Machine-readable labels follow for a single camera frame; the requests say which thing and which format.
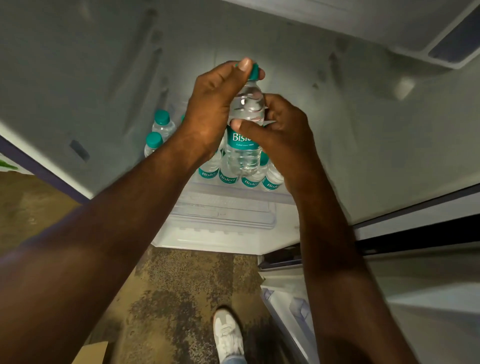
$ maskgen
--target teal label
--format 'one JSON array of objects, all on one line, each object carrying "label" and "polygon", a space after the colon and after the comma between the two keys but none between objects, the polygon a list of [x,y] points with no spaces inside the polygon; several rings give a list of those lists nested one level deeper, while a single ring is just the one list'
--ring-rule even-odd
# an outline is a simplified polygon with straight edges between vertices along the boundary
[{"label": "teal label", "polygon": [[235,183],[237,181],[237,178],[238,177],[227,177],[225,176],[222,171],[220,171],[220,173],[218,174],[218,176],[220,177],[220,179],[222,180],[222,182],[225,182],[225,183]]},{"label": "teal label", "polygon": [[260,182],[252,182],[250,180],[247,180],[245,177],[242,177],[241,181],[245,186],[251,187],[251,188],[258,186],[258,184],[260,183]]},{"label": "teal label", "polygon": [[271,183],[266,177],[262,180],[262,185],[264,185],[264,187],[267,189],[267,190],[276,190],[280,184],[274,184],[274,183]]},{"label": "teal label", "polygon": [[238,134],[230,126],[227,126],[227,143],[229,146],[240,150],[256,150],[259,148],[258,144],[252,139],[245,138]]},{"label": "teal label", "polygon": [[214,178],[218,174],[218,170],[214,172],[205,172],[204,170],[198,169],[198,174],[200,174],[203,178]]}]

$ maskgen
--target open refrigerator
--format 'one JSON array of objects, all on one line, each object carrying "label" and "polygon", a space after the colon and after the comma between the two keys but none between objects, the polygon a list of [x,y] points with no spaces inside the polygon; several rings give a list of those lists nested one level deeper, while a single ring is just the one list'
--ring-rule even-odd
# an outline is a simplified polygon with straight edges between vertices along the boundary
[{"label": "open refrigerator", "polygon": [[[0,152],[87,201],[142,159],[157,108],[179,122],[198,75],[249,56],[262,91],[308,115],[351,224],[480,182],[477,49],[438,51],[478,1],[232,2],[3,1]],[[262,255],[299,238],[284,186],[195,174],[153,244]]]}]

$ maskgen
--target forearm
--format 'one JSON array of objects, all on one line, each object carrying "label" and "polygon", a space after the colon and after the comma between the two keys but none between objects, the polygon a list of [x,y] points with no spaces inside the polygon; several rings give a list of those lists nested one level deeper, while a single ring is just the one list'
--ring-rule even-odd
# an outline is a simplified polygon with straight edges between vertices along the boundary
[{"label": "forearm", "polygon": [[311,191],[294,193],[315,335],[322,363],[416,363],[319,168]]},{"label": "forearm", "polygon": [[198,164],[180,137],[3,258],[1,352],[9,362],[72,361]]}]

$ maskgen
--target shoe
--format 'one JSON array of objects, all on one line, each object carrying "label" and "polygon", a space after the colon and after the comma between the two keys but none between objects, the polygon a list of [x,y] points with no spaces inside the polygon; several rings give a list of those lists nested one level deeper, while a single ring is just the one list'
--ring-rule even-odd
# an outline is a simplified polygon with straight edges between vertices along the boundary
[{"label": "shoe", "polygon": [[213,333],[220,364],[229,356],[243,356],[240,327],[227,309],[220,308],[213,315]]}]

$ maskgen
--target stained floor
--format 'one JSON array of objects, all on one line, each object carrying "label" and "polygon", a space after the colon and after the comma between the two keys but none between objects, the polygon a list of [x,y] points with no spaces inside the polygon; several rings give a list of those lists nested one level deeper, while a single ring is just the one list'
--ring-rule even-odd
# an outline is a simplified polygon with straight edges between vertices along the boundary
[{"label": "stained floor", "polygon": [[[35,176],[0,173],[0,254],[78,204]],[[277,329],[260,298],[257,257],[150,246],[93,330],[112,364],[217,363],[211,317],[230,306],[249,363],[282,361]]]}]

